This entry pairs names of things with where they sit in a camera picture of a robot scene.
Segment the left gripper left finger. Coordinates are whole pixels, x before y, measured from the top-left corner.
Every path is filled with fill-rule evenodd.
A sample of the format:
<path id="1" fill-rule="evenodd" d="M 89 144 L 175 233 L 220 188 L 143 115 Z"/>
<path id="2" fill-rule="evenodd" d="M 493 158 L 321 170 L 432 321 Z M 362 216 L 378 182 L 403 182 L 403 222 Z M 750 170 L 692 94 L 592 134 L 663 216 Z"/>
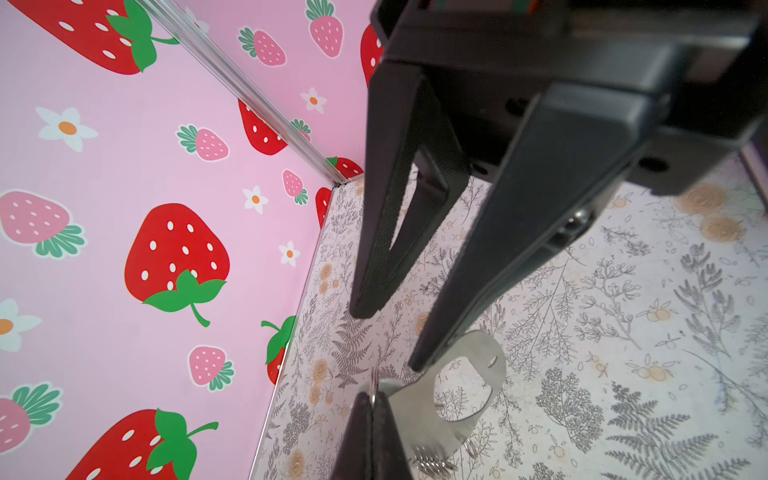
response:
<path id="1" fill-rule="evenodd" d="M 368 393 L 355 397 L 331 480 L 373 478 L 373 405 Z"/>

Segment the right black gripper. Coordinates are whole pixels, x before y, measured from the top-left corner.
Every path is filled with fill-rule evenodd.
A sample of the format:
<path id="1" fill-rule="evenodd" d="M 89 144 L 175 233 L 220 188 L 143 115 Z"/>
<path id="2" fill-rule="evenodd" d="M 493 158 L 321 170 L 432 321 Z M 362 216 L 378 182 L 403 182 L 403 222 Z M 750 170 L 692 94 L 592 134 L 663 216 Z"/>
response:
<path id="1" fill-rule="evenodd" d="M 763 1 L 379 1 L 370 22 L 384 48 L 371 163 L 405 137 L 410 76 L 436 97 L 423 123 L 447 123 L 478 177 L 501 164 L 409 358 L 417 372 L 583 235 L 634 168 L 632 183 L 677 195 L 767 115 Z"/>

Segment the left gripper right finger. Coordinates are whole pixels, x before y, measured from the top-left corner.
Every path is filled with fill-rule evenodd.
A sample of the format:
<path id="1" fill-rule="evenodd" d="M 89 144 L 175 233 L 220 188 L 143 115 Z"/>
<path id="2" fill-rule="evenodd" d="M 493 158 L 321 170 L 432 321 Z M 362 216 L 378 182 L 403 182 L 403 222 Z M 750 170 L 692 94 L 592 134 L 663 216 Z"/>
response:
<path id="1" fill-rule="evenodd" d="M 410 466 L 387 396 L 378 391 L 373 401 L 373 478 L 412 480 Z"/>

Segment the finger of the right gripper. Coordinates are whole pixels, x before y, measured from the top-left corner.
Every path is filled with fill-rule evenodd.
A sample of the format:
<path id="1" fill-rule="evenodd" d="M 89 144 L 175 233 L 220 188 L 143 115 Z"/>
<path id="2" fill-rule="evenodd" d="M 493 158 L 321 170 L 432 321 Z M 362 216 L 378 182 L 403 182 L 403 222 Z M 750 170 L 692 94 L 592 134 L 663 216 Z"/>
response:
<path id="1" fill-rule="evenodd" d="M 384 62 L 375 71 L 365 162 L 356 319 L 386 305 L 468 184 L 468 157 L 422 68 Z"/>

